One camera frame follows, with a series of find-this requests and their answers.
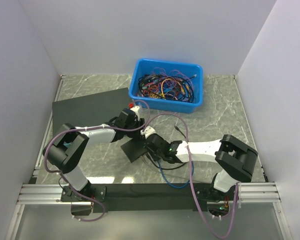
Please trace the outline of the small black network switch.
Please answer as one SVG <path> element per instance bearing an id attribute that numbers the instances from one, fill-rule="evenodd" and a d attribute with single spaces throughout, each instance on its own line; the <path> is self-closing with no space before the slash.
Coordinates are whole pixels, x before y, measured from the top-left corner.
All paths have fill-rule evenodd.
<path id="1" fill-rule="evenodd" d="M 130 163 L 144 156 L 148 150 L 145 148 L 145 139 L 131 139 L 120 146 Z"/>

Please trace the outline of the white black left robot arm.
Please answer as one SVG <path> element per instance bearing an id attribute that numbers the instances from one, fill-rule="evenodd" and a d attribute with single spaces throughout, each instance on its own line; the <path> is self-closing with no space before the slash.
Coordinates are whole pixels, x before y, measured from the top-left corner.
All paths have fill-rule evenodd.
<path id="1" fill-rule="evenodd" d="M 42 151 L 44 168 L 48 173 L 61 175 L 79 201 L 94 195 L 90 181 L 79 167 L 79 161 L 88 144 L 114 143 L 123 137 L 137 139 L 145 119 L 140 117 L 140 106 L 123 109 L 119 116 L 98 126 L 75 127 L 64 124 Z"/>

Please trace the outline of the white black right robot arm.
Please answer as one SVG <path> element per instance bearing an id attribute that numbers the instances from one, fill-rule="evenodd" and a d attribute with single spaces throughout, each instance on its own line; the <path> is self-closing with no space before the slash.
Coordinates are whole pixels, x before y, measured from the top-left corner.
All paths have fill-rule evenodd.
<path id="1" fill-rule="evenodd" d="M 211 162 L 221 167 L 205 190 L 200 192 L 206 200 L 218 202 L 237 183 L 252 181 L 258 152 L 231 134 L 213 141 L 190 142 L 185 140 L 168 142 L 159 134 L 146 133 L 144 147 L 148 152 L 170 164 L 189 164 L 189 185 L 196 198 L 193 183 L 194 162 Z"/>

